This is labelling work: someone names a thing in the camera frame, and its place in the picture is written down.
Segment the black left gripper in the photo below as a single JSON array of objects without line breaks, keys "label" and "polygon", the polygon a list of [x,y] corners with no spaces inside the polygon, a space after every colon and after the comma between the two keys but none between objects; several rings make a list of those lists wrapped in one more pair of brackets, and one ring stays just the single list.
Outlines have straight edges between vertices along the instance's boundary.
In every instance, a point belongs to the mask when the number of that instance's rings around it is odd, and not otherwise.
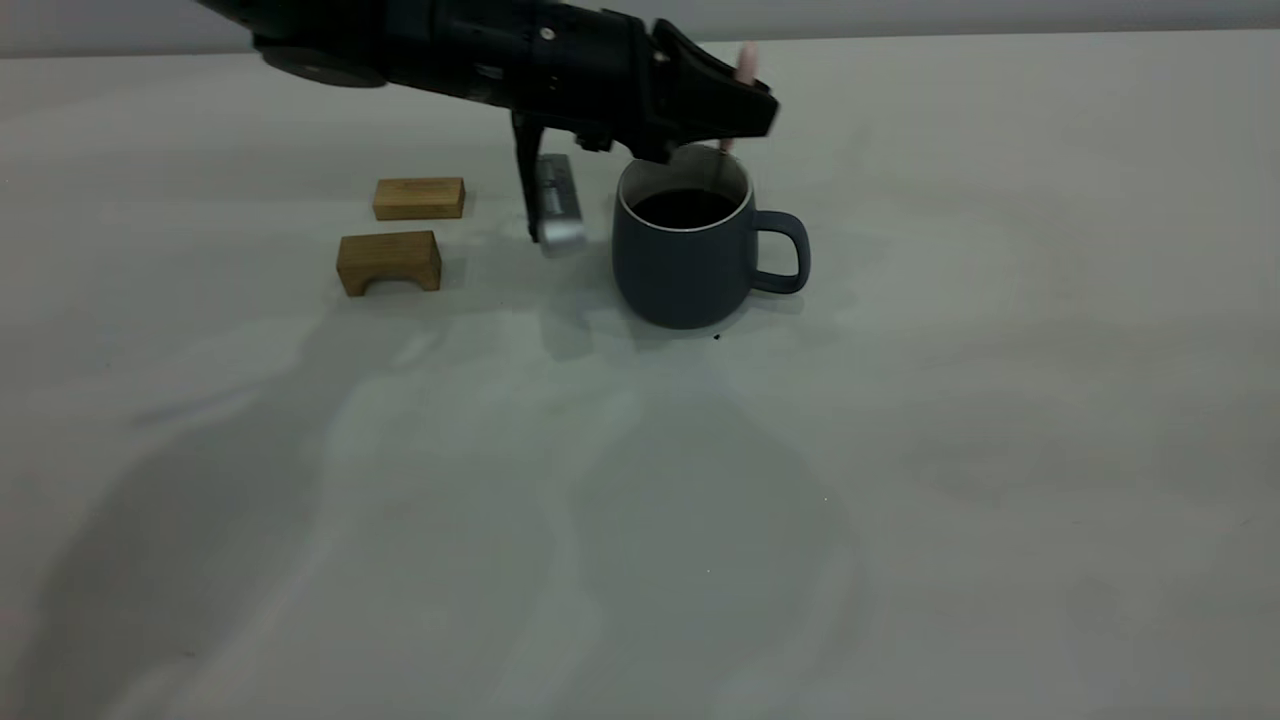
[{"label": "black left gripper", "polygon": [[780,111],[745,42],[722,61],[675,23],[550,1],[435,1],[431,40],[494,83],[512,115],[516,158],[538,158],[545,129],[588,151],[622,143],[668,161],[682,143],[768,136]]}]

